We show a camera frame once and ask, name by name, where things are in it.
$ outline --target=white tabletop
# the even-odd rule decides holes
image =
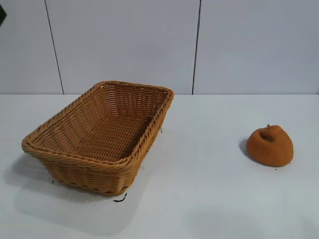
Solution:
[[[121,203],[52,184],[21,150],[76,98],[0,96],[0,238],[319,238],[319,96],[175,96]],[[244,155],[245,139],[267,124],[291,136],[291,164]]]

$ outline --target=wicker basket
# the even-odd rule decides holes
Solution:
[[[119,195],[134,181],[174,93],[164,87],[105,81],[22,141],[64,184]]]

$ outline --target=dark object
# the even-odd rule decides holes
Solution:
[[[0,5],[0,26],[3,23],[5,17],[6,17],[6,12],[4,11],[2,6]]]
[[[120,203],[120,202],[124,201],[124,200],[125,200],[125,198],[126,198],[126,195],[127,195],[127,193],[125,194],[125,196],[124,196],[124,198],[123,198],[123,199],[121,199],[121,200],[113,200],[113,202]]]

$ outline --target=black debris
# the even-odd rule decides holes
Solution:
[[[125,198],[126,198],[126,195],[127,195],[127,193],[125,194],[125,196],[124,196],[124,198],[123,198],[123,199],[121,199],[121,200],[113,200],[113,202],[120,203],[120,202],[124,201],[124,200],[125,200]]]

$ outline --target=basket rim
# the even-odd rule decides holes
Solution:
[[[154,90],[162,90],[167,92],[167,96],[164,99],[163,103],[161,104],[160,108],[157,110],[155,115],[152,117],[152,120],[146,127],[143,135],[140,137],[139,142],[134,146],[132,153],[125,157],[121,158],[115,162],[112,161],[101,161],[97,160],[95,158],[91,157],[84,157],[77,154],[71,154],[66,153],[62,151],[56,151],[51,150],[49,148],[45,147],[39,147],[36,146],[33,141],[41,136],[41,133],[46,130],[46,128],[53,126],[57,123],[57,120],[60,119],[61,115],[67,115],[69,111],[71,111],[76,105],[83,102],[89,95],[92,95],[96,90],[98,90],[99,87],[107,87],[109,85],[123,85],[124,87],[139,87],[139,88],[153,88]],[[121,82],[121,81],[101,81],[99,83],[96,83],[92,88],[90,88],[88,91],[86,91],[84,94],[79,96],[76,100],[74,100],[72,103],[70,103],[68,106],[66,106],[64,109],[62,109],[60,112],[55,114],[53,117],[51,117],[49,120],[47,120],[45,123],[41,124],[39,127],[37,127],[33,132],[31,132],[29,135],[27,135],[22,140],[22,149],[26,151],[36,151],[40,154],[53,154],[55,156],[58,156],[60,160],[63,161],[63,158],[68,159],[74,159],[74,160],[81,160],[81,161],[88,161],[90,163],[96,163],[96,166],[100,168],[100,166],[105,167],[112,167],[114,169],[115,167],[118,167],[118,170],[123,169],[125,167],[133,167],[139,159],[139,156],[143,154],[144,148],[146,147],[146,142],[148,141],[149,137],[152,137],[154,134],[154,129],[156,128],[157,124],[159,123],[159,119],[167,112],[168,108],[170,107],[170,104],[174,98],[174,92],[166,87],[160,87],[160,86],[152,86],[152,85],[144,85],[144,84],[137,84],[137,83],[129,83],[129,82]]]

